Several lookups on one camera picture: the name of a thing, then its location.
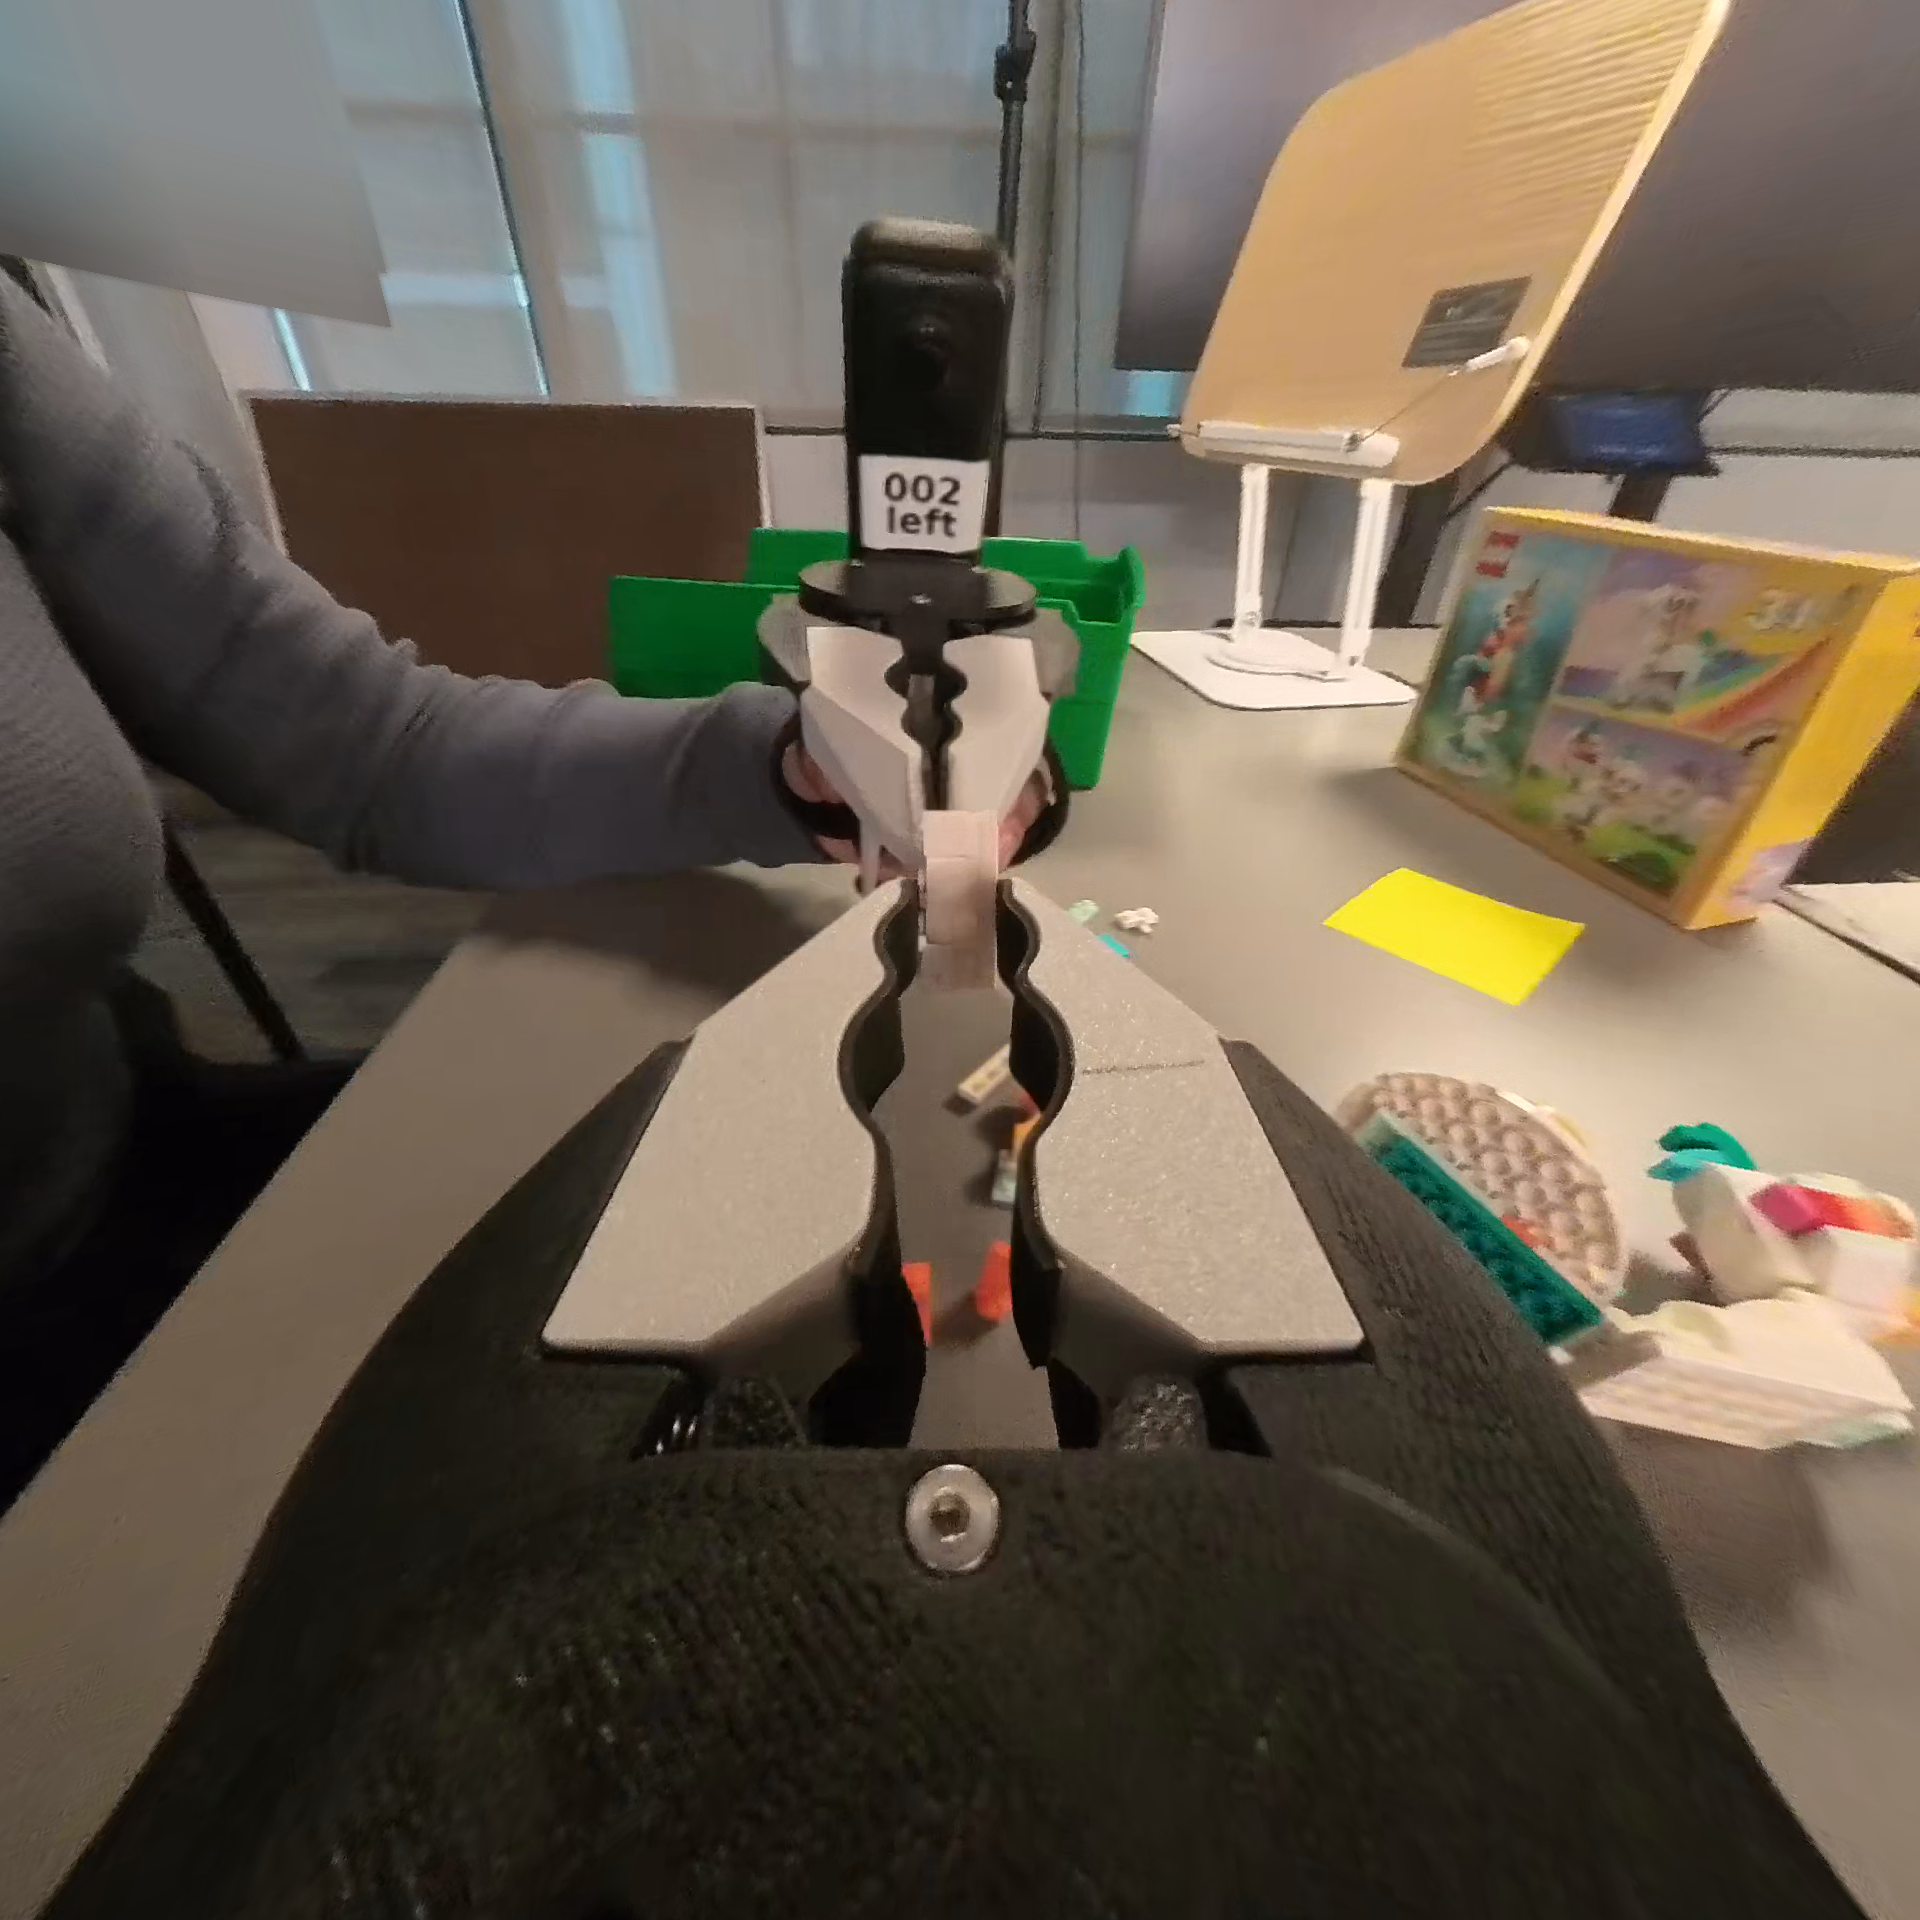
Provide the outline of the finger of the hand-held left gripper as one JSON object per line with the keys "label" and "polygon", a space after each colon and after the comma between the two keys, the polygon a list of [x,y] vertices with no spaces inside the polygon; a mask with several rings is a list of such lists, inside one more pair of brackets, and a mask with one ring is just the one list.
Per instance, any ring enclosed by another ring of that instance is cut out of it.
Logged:
{"label": "finger of the hand-held left gripper", "polygon": [[802,745],[856,813],[864,870],[891,866],[926,890],[929,750],[907,730],[890,671],[896,637],[870,629],[806,629]]}
{"label": "finger of the hand-held left gripper", "polygon": [[1039,772],[1050,697],[1030,641],[953,641],[944,652],[959,674],[948,738],[934,807],[1004,821]]}

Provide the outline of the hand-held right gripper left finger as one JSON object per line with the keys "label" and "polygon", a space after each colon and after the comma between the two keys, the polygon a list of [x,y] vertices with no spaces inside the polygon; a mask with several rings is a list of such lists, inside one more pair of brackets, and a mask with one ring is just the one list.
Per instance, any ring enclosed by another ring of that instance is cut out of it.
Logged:
{"label": "hand-held right gripper left finger", "polygon": [[920,905],[886,882],[690,1035],[543,1342],[571,1357],[922,1354],[890,1149]]}

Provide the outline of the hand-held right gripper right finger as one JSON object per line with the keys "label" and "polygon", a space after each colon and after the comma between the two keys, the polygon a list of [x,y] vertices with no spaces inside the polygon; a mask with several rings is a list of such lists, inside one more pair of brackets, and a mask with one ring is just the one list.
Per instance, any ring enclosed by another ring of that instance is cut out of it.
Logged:
{"label": "hand-held right gripper right finger", "polygon": [[1343,1286],[1225,1041],[1025,881],[1000,887],[1017,1149],[1014,1302],[1033,1365],[1347,1357]]}

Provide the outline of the white lego arch piece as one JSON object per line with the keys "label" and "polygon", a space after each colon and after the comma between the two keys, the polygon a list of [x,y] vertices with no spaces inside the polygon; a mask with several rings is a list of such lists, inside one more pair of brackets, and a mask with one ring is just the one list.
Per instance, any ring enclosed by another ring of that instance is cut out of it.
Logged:
{"label": "white lego arch piece", "polygon": [[934,809],[922,822],[922,975],[930,990],[986,991],[998,978],[1002,822]]}

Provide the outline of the round white lego base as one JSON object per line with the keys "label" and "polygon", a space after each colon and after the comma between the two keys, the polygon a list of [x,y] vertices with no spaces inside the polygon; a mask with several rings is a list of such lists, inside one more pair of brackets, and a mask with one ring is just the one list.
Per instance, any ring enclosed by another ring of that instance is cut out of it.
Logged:
{"label": "round white lego base", "polygon": [[1545,1346],[1606,1325],[1625,1284],[1625,1237],[1586,1146],[1552,1111],[1449,1074],[1384,1073],[1335,1121]]}

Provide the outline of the white lego unicorn head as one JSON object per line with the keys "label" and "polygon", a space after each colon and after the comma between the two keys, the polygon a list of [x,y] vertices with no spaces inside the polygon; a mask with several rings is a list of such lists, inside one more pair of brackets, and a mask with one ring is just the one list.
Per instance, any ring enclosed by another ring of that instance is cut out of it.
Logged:
{"label": "white lego unicorn head", "polygon": [[1659,1137],[1675,1246],[1726,1306],[1808,1291],[1866,1339],[1916,1325],[1918,1227],[1898,1195],[1832,1173],[1772,1173],[1711,1122]]}

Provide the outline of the person's left forearm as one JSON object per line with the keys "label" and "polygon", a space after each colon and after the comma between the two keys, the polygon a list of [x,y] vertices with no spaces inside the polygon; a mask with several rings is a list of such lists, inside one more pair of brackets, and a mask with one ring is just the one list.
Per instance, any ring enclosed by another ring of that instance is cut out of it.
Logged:
{"label": "person's left forearm", "polygon": [[782,869],[790,695],[635,702],[422,662],[290,562],[4,282],[15,542],[136,754],[336,863],[435,890]]}

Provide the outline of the scattered small lego pieces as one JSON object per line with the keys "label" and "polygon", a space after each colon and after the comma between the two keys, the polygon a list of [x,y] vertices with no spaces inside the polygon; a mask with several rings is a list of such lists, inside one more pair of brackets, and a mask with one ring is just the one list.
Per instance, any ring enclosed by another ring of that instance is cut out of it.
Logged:
{"label": "scattered small lego pieces", "polygon": [[[1162,914],[1153,905],[1123,908],[1112,914],[1112,927],[1099,930],[1097,938],[1120,956],[1132,956],[1129,942],[1153,938],[1159,923]],[[1017,1199],[1019,1156],[1040,1121],[1039,1101],[1017,1089],[1011,1068],[1011,1042],[1000,1045],[986,1062],[977,1065],[956,1084],[948,1107],[970,1117],[986,1113],[1000,1127],[994,1137],[1000,1146],[990,1178],[990,1207],[1011,1217]],[[939,1317],[936,1263],[903,1260],[902,1273],[905,1291],[918,1308],[922,1338],[934,1346]],[[984,1327],[998,1327],[1014,1317],[1011,1238],[1002,1237],[987,1244],[962,1306]]]}

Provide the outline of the white lego wing plate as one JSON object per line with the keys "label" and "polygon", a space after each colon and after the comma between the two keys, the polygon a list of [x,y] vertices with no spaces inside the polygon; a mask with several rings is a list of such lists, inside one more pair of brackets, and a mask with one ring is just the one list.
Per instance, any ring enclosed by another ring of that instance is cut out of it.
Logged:
{"label": "white lego wing plate", "polygon": [[1748,1451],[1862,1450],[1914,1434],[1882,1354],[1825,1299],[1615,1311],[1603,1374],[1575,1388],[1593,1418]]}

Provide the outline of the yellow lego box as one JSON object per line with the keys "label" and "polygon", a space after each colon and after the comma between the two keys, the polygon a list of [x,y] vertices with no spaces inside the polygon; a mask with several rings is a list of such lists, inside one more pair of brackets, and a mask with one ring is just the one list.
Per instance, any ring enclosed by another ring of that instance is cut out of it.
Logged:
{"label": "yellow lego box", "polygon": [[1396,769],[1690,932],[1775,905],[1918,683],[1916,559],[1488,509]]}

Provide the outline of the person's left hand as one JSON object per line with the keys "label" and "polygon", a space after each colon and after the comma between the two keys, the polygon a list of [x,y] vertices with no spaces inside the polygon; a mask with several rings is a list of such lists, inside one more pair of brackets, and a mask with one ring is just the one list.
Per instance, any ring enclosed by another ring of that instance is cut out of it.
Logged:
{"label": "person's left hand", "polygon": [[[912,870],[886,847],[870,851],[860,821],[847,798],[833,786],[824,769],[802,745],[801,730],[782,731],[775,745],[775,782],[782,803],[807,829],[831,862],[854,866],[858,890],[870,893],[879,881]],[[1044,852],[1066,829],[1072,791],[1064,782],[1059,759],[1047,751],[1043,766],[1026,780],[1015,807],[1000,822],[1000,870],[1008,874]]]}

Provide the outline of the green plastic bin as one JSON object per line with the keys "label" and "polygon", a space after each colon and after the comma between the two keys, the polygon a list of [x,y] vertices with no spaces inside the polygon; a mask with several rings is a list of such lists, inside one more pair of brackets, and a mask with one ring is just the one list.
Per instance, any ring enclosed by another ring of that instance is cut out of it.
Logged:
{"label": "green plastic bin", "polygon": [[[759,620],[806,566],[844,559],[841,531],[752,533],[739,582],[616,575],[608,585],[608,679],[627,697],[708,699],[762,679]],[[1071,789],[1103,780],[1123,670],[1145,602],[1145,564],[1126,547],[1103,557],[1074,540],[998,538],[984,559],[1033,585],[1043,610],[1064,618],[1080,645],[1072,690],[1057,697],[1047,730]]]}

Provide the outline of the black pole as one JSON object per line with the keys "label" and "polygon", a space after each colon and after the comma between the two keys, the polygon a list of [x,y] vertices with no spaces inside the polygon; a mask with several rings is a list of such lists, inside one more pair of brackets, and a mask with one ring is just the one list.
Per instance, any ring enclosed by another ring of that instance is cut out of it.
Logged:
{"label": "black pole", "polygon": [[1000,4],[994,230],[1015,270],[1023,439],[1072,442],[1088,403],[1088,23],[1080,3]]}

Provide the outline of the yellow sticky note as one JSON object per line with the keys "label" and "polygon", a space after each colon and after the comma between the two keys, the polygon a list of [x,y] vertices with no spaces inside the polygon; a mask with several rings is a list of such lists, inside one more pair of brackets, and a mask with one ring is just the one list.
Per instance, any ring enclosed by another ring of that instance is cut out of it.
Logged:
{"label": "yellow sticky note", "polygon": [[1324,927],[1503,1005],[1522,1005],[1586,926],[1396,869],[1324,918]]}

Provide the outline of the brown board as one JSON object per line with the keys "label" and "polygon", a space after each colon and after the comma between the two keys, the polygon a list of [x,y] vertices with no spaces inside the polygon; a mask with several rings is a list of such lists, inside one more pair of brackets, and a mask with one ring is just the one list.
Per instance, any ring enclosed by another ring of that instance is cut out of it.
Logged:
{"label": "brown board", "polygon": [[614,578],[730,581],[766,505],[750,404],[248,395],[280,545],[474,679],[610,679]]}

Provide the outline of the beige book stand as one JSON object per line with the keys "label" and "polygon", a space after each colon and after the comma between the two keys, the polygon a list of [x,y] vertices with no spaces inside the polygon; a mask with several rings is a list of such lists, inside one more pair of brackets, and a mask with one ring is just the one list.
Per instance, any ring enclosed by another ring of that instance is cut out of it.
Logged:
{"label": "beige book stand", "polygon": [[[1516,4],[1332,86],[1273,161],[1180,419],[1239,470],[1224,630],[1139,630],[1215,707],[1407,707],[1364,662],[1396,495],[1514,415],[1728,21],[1726,3]],[[1273,473],[1354,483],[1332,641],[1264,625]]]}

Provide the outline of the small blue screen device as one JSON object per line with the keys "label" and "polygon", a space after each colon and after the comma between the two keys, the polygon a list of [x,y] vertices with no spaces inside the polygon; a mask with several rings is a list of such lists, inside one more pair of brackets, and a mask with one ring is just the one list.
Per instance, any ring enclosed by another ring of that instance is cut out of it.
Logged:
{"label": "small blue screen device", "polygon": [[1714,475],[1706,390],[1537,388],[1504,420],[1504,457],[1534,473]]}

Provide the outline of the person's torso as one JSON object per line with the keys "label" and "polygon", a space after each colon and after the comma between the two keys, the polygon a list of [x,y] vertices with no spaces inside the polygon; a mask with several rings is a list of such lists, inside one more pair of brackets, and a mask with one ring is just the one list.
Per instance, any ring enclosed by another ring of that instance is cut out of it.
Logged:
{"label": "person's torso", "polygon": [[64,1254],[128,1127],[112,998],[160,887],[148,780],[2,553],[2,1263]]}

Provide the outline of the dark monitor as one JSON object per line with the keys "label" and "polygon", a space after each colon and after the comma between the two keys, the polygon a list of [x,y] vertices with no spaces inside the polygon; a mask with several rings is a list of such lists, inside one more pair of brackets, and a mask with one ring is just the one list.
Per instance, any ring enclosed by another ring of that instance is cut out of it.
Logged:
{"label": "dark monitor", "polygon": [[[1260,187],[1332,84],[1482,3],[1156,4],[1115,364],[1196,370]],[[1540,382],[1916,394],[1918,4],[1743,3]]]}

